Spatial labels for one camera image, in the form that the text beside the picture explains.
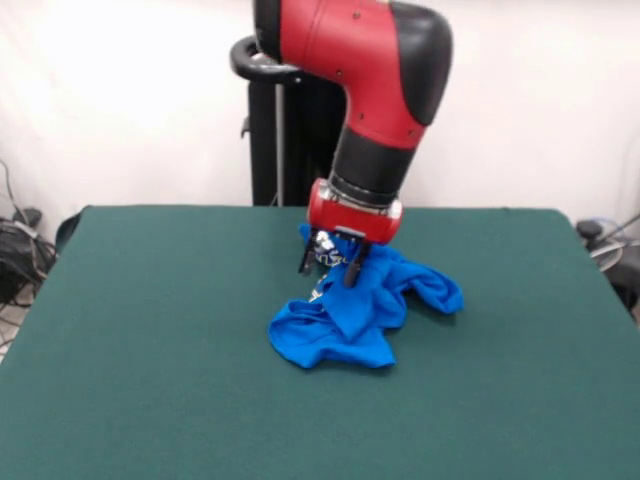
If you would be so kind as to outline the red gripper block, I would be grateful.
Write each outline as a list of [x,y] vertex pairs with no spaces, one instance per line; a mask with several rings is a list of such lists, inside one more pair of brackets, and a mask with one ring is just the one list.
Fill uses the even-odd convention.
[[316,179],[311,187],[307,219],[311,227],[298,272],[308,275],[319,250],[323,249],[325,232],[339,232],[361,238],[349,261],[343,286],[352,288],[371,251],[372,244],[386,245],[396,235],[402,222],[403,205],[395,199],[380,209],[363,207],[337,195],[325,179]]

